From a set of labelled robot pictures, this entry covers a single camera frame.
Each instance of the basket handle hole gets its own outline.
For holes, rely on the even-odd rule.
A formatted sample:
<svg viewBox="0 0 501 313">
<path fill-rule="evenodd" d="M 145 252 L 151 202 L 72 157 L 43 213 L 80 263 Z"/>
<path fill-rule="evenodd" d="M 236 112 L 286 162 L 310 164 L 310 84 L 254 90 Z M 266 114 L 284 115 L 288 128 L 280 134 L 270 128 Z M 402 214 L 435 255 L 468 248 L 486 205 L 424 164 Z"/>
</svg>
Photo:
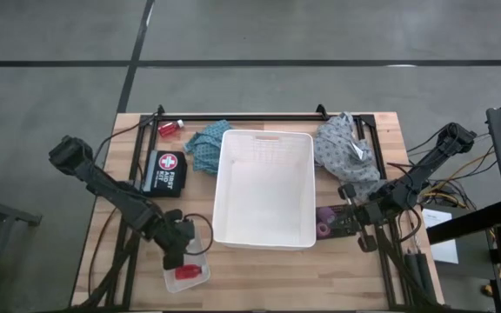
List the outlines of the basket handle hole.
<svg viewBox="0 0 501 313">
<path fill-rule="evenodd" d="M 265 140 L 265 141 L 277 141 L 279 140 L 278 136 L 256 136 L 254 137 L 257 140 Z"/>
</svg>

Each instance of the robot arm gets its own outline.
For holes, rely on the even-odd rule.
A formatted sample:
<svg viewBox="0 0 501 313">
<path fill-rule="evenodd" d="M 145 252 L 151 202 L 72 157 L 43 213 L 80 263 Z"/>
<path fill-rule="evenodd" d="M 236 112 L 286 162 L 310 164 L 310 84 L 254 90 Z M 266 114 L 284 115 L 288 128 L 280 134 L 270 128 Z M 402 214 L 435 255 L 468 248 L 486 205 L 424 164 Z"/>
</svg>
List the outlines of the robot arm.
<svg viewBox="0 0 501 313">
<path fill-rule="evenodd" d="M 79 138 L 64 137 L 50 152 L 50 162 L 65 175 L 86 183 L 86 189 L 115 205 L 124 221 L 140 237 L 154 240 L 164 251 L 164 269 L 183 266 L 184 252 L 194 238 L 192 221 L 183 220 L 181 210 L 163 213 L 128 183 L 114 180 L 94 164 L 91 147 Z"/>
</svg>

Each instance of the small red bottle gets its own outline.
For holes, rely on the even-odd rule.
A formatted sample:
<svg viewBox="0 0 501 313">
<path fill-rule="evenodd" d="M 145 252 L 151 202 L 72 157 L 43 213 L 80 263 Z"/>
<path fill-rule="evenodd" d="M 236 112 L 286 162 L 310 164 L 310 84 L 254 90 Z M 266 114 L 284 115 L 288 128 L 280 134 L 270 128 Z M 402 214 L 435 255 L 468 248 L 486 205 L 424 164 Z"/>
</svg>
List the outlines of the small red bottle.
<svg viewBox="0 0 501 313">
<path fill-rule="evenodd" d="M 159 126 L 157 128 L 157 131 L 160 133 L 161 137 L 166 137 L 168 135 L 173 134 L 176 130 L 183 128 L 184 124 L 182 120 L 178 120 L 176 122 L 171 122 L 164 124 L 162 126 Z"/>
</svg>

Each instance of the gray patterned cloth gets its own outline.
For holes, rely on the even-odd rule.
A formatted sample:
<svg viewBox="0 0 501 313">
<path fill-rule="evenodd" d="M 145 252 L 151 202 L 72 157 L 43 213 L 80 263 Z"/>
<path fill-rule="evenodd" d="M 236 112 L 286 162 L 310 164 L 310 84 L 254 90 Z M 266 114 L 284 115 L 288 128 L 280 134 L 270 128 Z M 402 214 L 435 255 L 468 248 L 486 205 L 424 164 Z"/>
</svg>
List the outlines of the gray patterned cloth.
<svg viewBox="0 0 501 313">
<path fill-rule="evenodd" d="M 384 184 L 374 166 L 374 154 L 366 140 L 353 137 L 353 117 L 342 113 L 318 126 L 314 139 L 315 161 L 335 175 L 341 184 L 352 183 L 359 201 Z"/>
</svg>

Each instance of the white paper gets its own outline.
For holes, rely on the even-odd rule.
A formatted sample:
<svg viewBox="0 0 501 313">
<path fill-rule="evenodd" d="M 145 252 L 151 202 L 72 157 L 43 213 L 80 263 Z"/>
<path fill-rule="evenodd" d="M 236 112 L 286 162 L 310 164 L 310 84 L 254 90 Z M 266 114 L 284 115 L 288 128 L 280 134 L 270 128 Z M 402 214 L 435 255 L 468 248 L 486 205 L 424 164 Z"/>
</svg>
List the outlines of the white paper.
<svg viewBox="0 0 501 313">
<path fill-rule="evenodd" d="M 436 210 L 423 210 L 423 219 L 426 227 L 432 227 L 451 220 L 451 213 Z M 432 257 L 435 261 L 458 264 L 458 249 L 455 239 L 431 245 Z"/>
</svg>

